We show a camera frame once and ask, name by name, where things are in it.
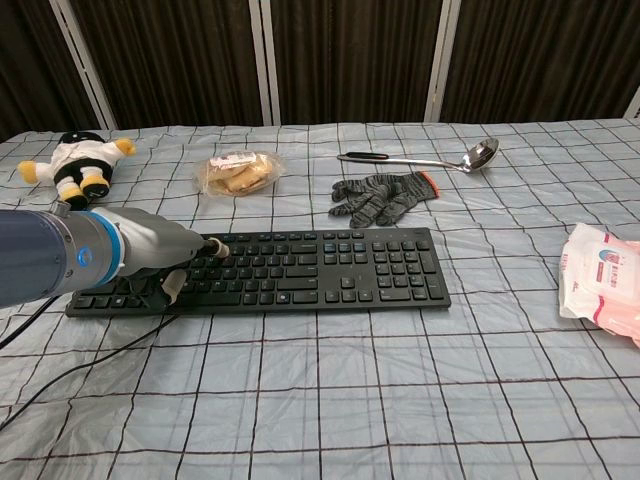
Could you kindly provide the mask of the stainless steel ladle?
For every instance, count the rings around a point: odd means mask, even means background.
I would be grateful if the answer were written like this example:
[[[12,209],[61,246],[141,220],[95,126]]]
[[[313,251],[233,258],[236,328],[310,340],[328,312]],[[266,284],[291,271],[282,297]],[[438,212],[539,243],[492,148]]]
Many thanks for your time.
[[[339,154],[337,159],[345,162],[366,164],[398,164],[420,167],[441,167],[456,170],[465,174],[475,173],[489,165],[499,150],[499,141],[490,137],[470,148],[459,163],[451,163],[443,160],[413,160],[408,158],[395,158],[387,154],[373,152],[348,152]]]

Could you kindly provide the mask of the pink white wet wipes pack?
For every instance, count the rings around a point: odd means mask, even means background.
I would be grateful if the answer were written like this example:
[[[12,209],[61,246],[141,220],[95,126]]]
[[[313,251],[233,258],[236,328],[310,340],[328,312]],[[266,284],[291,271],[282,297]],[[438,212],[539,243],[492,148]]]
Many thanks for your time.
[[[640,241],[578,223],[563,246],[559,315],[583,318],[640,348]]]

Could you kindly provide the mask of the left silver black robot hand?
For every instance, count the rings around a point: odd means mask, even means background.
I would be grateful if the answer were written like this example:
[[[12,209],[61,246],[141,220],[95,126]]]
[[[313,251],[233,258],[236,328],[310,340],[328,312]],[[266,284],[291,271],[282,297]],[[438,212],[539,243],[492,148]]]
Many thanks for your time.
[[[144,303],[165,309],[177,300],[186,271],[181,265],[200,251],[224,259],[229,247],[214,237],[203,237],[183,225],[137,208],[114,208],[107,213],[124,245],[121,278],[149,277],[150,293]]]

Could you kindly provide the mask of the grey knit work glove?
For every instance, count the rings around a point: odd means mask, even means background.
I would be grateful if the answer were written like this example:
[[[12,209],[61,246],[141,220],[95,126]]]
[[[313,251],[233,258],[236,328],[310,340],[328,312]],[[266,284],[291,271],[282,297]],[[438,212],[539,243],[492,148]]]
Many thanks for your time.
[[[359,229],[393,225],[418,203],[437,199],[439,189],[425,172],[376,174],[336,182],[331,197],[336,205],[328,214],[349,215],[350,227]]]

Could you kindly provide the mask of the black white plush doll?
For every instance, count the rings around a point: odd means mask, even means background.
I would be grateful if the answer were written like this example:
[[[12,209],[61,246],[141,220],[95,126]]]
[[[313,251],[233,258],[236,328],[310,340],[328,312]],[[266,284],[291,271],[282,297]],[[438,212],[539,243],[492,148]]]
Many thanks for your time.
[[[106,142],[89,131],[67,132],[55,147],[48,163],[22,161],[17,171],[26,183],[48,183],[58,199],[71,210],[85,210],[90,200],[104,198],[110,191],[117,163],[136,153],[134,142],[119,138]]]

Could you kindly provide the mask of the black computer keyboard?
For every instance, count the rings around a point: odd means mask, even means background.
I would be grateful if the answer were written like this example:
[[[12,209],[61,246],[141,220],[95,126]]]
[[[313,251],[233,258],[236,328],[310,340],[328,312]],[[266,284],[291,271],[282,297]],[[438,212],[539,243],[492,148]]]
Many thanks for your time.
[[[202,251],[181,264],[175,303],[152,297],[162,274],[114,279],[78,292],[69,317],[248,314],[447,308],[451,304],[426,228],[245,232],[218,235],[230,253]]]

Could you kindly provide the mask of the black pleated curtain panel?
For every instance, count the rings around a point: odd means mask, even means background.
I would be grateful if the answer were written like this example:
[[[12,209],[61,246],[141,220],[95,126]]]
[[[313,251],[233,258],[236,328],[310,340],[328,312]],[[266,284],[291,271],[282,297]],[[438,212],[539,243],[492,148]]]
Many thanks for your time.
[[[271,0],[284,124],[421,121],[443,0]]]
[[[98,127],[49,0],[0,0],[0,142]]]
[[[117,125],[263,123],[248,0],[69,0]]]
[[[462,0],[440,118],[621,118],[639,87],[640,0]]]

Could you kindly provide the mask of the bagged bread in clear wrap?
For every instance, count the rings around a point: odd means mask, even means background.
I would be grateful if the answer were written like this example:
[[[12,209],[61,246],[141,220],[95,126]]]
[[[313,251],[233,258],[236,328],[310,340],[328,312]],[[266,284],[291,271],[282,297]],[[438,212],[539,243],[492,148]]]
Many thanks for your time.
[[[281,157],[276,153],[241,150],[199,162],[193,181],[209,197],[238,197],[272,185],[283,173]]]

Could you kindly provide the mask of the blue checkered tablecloth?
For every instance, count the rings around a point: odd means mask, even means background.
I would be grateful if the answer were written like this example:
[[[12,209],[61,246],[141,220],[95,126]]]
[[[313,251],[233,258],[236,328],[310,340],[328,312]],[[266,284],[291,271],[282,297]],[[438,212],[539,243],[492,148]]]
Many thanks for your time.
[[[439,168],[432,231],[446,310],[68,318],[66,300],[0,310],[0,480],[640,480],[640,348],[558,314],[558,263],[577,223],[640,240],[640,119],[522,124],[164,126],[107,204],[199,232],[343,229],[347,151]],[[197,164],[274,152],[284,173],[209,197]]]

